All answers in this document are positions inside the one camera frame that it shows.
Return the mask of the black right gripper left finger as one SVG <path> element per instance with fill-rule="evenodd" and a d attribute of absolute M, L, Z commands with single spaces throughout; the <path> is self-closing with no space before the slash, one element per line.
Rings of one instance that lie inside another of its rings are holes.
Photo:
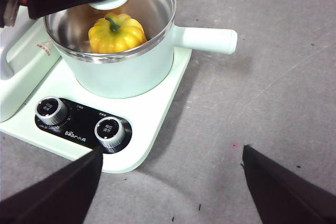
<path fill-rule="evenodd" d="M 103 151 L 94 148 L 1 201 L 1 223 L 83 223 L 99 184 Z"/>

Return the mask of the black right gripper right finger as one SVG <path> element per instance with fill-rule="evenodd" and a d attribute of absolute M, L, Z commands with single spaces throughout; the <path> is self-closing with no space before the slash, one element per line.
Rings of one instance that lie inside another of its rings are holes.
<path fill-rule="evenodd" d="M 263 223 L 335 223 L 335 195 L 304 180 L 250 145 L 243 168 Z"/>

